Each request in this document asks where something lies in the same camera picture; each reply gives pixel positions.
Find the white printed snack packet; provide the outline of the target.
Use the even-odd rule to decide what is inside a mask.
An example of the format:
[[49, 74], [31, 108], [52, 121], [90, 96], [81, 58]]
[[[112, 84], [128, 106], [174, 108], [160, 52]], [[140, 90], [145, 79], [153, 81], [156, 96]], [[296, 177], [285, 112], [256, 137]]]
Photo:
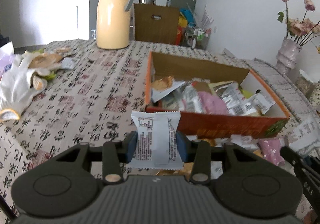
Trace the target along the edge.
[[132, 111], [131, 118], [137, 128], [138, 138], [129, 166], [139, 169], [182, 169], [184, 163], [176, 141], [180, 117], [179, 111]]

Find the small pink snack packet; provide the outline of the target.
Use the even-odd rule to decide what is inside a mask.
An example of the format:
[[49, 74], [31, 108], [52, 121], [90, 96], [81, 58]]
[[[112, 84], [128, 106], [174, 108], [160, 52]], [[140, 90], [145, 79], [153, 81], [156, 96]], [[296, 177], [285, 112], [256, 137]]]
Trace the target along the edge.
[[260, 139], [258, 144], [264, 159], [268, 162], [276, 166], [283, 166], [285, 164], [285, 160], [280, 155], [281, 142], [278, 138]]

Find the orange pumpkin cardboard box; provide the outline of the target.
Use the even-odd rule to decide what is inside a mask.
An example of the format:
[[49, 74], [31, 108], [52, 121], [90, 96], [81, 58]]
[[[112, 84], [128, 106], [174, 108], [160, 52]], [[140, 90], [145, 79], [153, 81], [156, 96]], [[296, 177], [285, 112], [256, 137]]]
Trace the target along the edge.
[[145, 111], [165, 112], [160, 102], [151, 100], [151, 82], [166, 76], [175, 79], [194, 80], [204, 88], [204, 79], [213, 82], [235, 80], [247, 90], [259, 91], [275, 101], [275, 105], [264, 116], [233, 116], [226, 113], [181, 112], [178, 130], [185, 135], [204, 138], [222, 138], [235, 135], [248, 135], [254, 138], [276, 136], [291, 114], [276, 93], [253, 70], [228, 66], [208, 60], [150, 52], [145, 83]]

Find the calligraphy print tablecloth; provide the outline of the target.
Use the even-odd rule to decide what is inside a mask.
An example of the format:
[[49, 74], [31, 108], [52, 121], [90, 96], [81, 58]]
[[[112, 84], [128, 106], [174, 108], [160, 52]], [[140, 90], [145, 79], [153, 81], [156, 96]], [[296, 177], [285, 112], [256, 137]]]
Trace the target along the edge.
[[[99, 50], [92, 40], [56, 41], [46, 51], [61, 47], [75, 52], [77, 67], [58, 73], [20, 120], [1, 124], [1, 195], [10, 207], [14, 206], [10, 195], [14, 180], [41, 160], [81, 142], [97, 146], [123, 138], [132, 130], [131, 111], [144, 104], [150, 51], [248, 68], [226, 55], [140, 41], [117, 51]], [[291, 115], [281, 133], [287, 134], [299, 123]]]

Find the grey quilted blanket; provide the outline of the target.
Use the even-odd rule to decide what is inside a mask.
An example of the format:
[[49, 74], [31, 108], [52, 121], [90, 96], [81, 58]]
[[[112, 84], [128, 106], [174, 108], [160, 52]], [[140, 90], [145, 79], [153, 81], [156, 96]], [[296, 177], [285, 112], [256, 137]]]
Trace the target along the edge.
[[253, 60], [241, 59], [241, 61], [268, 84], [293, 118], [301, 122], [312, 117], [319, 123], [319, 115], [316, 110], [286, 75], [281, 74], [273, 65], [257, 58]]

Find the bread picture snack packet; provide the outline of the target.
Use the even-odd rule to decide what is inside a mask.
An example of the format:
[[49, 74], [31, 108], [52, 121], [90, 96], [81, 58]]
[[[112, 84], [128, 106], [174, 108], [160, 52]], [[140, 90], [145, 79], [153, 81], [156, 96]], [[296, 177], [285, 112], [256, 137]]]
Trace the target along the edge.
[[173, 76], [163, 77], [151, 83], [151, 100], [153, 103], [158, 102], [166, 97], [172, 91], [178, 89], [186, 83], [185, 80], [175, 80]]

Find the pink textured vase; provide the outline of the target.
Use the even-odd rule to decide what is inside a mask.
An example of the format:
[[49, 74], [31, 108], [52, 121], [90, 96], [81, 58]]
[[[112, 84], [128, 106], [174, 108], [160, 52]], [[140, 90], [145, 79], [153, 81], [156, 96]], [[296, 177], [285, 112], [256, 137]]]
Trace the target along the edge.
[[288, 75], [296, 67], [301, 47], [291, 39], [284, 37], [276, 59], [276, 69], [279, 73]]

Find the red gift box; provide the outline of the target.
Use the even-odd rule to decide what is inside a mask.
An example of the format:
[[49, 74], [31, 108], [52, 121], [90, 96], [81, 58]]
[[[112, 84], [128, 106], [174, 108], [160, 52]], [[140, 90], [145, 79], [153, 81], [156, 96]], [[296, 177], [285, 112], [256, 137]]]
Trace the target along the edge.
[[178, 26], [175, 45], [180, 45], [182, 36], [183, 36], [183, 28], [181, 28], [181, 26]]

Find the dried pink roses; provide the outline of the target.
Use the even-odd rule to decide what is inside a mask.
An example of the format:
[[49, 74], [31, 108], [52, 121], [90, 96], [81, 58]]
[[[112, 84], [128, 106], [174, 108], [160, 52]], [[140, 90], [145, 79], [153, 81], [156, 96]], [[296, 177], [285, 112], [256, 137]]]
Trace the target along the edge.
[[277, 20], [285, 25], [285, 39], [299, 47], [319, 41], [319, 0], [303, 0], [300, 13], [290, 0], [279, 1], [284, 4], [284, 10], [278, 12]]

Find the yellow thermos jug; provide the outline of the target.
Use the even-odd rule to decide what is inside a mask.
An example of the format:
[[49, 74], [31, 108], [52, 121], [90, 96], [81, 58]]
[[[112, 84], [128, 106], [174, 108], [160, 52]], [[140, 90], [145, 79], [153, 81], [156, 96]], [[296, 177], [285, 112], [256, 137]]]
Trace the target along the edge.
[[99, 0], [97, 46], [117, 50], [129, 45], [131, 7], [134, 0]]

